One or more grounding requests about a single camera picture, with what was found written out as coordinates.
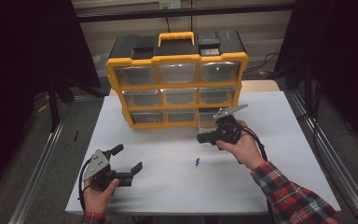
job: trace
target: metal frame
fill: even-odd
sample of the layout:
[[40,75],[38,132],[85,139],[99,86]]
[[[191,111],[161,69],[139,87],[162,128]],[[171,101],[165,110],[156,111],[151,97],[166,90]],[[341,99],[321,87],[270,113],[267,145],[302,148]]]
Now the metal frame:
[[50,156],[54,151],[56,143],[60,137],[63,124],[69,115],[70,106],[71,104],[62,104],[60,111],[60,115],[62,116],[62,118],[55,131],[51,133],[48,137],[48,141],[46,142],[42,155],[40,156],[40,159],[37,162],[36,167],[34,168],[34,172],[31,176],[31,179],[29,180],[27,187],[16,206],[16,209],[14,210],[10,221],[8,222],[9,224],[24,223],[28,211],[31,207],[32,201],[34,200],[34,196],[36,195],[37,190],[39,188],[39,183],[43,177],[43,174],[45,173],[46,167],[48,165],[48,160],[50,159]]
[[[305,102],[302,99],[301,95],[298,92],[292,92],[293,99],[302,114],[307,114],[307,109],[304,106]],[[338,154],[334,150],[333,146],[327,139],[327,136],[324,134],[324,131],[319,125],[316,125],[316,120],[313,117],[305,117],[305,120],[310,127],[312,132],[316,132],[316,140],[322,148],[322,151],[326,158],[329,160],[332,165],[335,173],[337,174],[338,179],[341,181],[343,187],[348,192],[351,197],[351,200],[355,204],[358,210],[358,185],[352,178],[351,174],[348,172],[347,168],[339,158]]]
[[250,13],[250,12],[289,11],[289,10],[293,10],[294,8],[295,8],[295,3],[250,5],[250,6],[237,6],[237,7],[192,7],[192,8],[150,10],[150,11],[124,12],[124,13],[82,14],[77,16],[77,20],[79,22],[125,21],[125,20],[154,19],[154,18],[168,18],[168,17]]

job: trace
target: wall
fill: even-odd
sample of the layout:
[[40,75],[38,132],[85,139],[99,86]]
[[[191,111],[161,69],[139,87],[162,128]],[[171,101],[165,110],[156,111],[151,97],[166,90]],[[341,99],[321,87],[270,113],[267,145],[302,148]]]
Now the wall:
[[[186,7],[227,7],[292,3],[294,0],[182,0]],[[93,13],[120,13],[159,9],[156,0],[73,0],[77,15]],[[289,22],[291,11],[258,12],[197,17],[168,18],[172,32],[190,31],[209,33],[215,30],[236,29],[250,56],[250,64],[261,63],[265,56],[279,52]],[[81,27],[89,45],[91,55],[96,56],[99,76],[106,76],[104,62],[118,35],[155,35],[168,31],[164,18],[101,21],[82,23]]]

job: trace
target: black cable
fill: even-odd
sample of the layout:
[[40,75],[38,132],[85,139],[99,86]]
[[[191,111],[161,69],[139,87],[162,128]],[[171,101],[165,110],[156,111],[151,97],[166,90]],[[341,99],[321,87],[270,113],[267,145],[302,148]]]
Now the black cable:
[[249,135],[251,135],[251,136],[254,138],[255,142],[257,143],[258,148],[260,149],[261,157],[263,157],[263,159],[264,159],[265,161],[268,161],[267,153],[266,153],[266,150],[264,149],[264,145],[261,144],[260,139],[258,139],[258,137],[257,137],[257,135],[255,134],[255,132],[252,131],[250,128],[245,127],[245,126],[241,126],[241,129],[242,129],[244,132],[248,133]]
[[165,18],[165,21],[167,22],[168,33],[170,33],[170,32],[171,32],[171,28],[170,28],[170,23],[168,22],[168,17]]
[[170,32],[171,32],[171,28],[170,28],[170,23],[168,22],[168,17],[165,18],[165,21],[167,21],[168,33],[170,33]]
[[87,187],[85,187],[84,189],[81,188],[81,182],[83,182],[83,174],[84,174],[84,170],[86,169],[86,167],[90,164],[90,161],[91,161],[91,158],[88,159],[83,167],[81,168],[81,171],[80,171],[80,175],[79,175],[79,183],[78,183],[78,186],[79,186],[79,198],[78,200],[80,200],[80,204],[81,204],[81,208],[83,209],[84,212],[86,212],[86,205],[85,205],[85,202],[84,202],[84,189],[88,188],[90,185],[88,185]]
[[264,62],[262,62],[260,65],[258,66],[255,66],[255,67],[250,67],[250,68],[247,68],[244,73],[249,73],[249,72],[253,72],[254,70],[257,70],[261,67],[263,67],[264,65],[266,65],[266,63],[268,63],[271,59],[273,59],[276,55],[278,55],[279,53],[278,52],[275,52],[275,53],[270,53],[268,55],[266,55],[266,57],[264,58]]
[[[190,7],[193,8],[193,0],[190,0]],[[190,31],[193,32],[193,16],[190,16]]]

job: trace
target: person's right hand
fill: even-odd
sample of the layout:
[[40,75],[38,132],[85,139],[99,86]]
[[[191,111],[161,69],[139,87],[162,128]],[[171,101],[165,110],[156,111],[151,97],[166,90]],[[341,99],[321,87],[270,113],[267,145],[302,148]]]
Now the person's right hand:
[[[245,121],[237,119],[237,122],[240,126],[247,127]],[[239,162],[251,170],[254,170],[254,168],[266,162],[261,157],[255,140],[246,132],[241,133],[241,139],[236,145],[232,145],[221,140],[218,140],[216,144],[218,147],[230,152]]]

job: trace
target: red plaid sleeve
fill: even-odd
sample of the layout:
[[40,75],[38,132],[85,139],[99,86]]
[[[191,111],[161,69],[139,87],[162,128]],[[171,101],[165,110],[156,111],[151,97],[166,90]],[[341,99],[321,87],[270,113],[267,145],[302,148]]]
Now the red plaid sleeve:
[[291,182],[270,161],[251,172],[278,223],[339,223],[334,208],[316,193]]
[[81,223],[83,224],[108,224],[111,219],[107,215],[100,213],[85,212]]

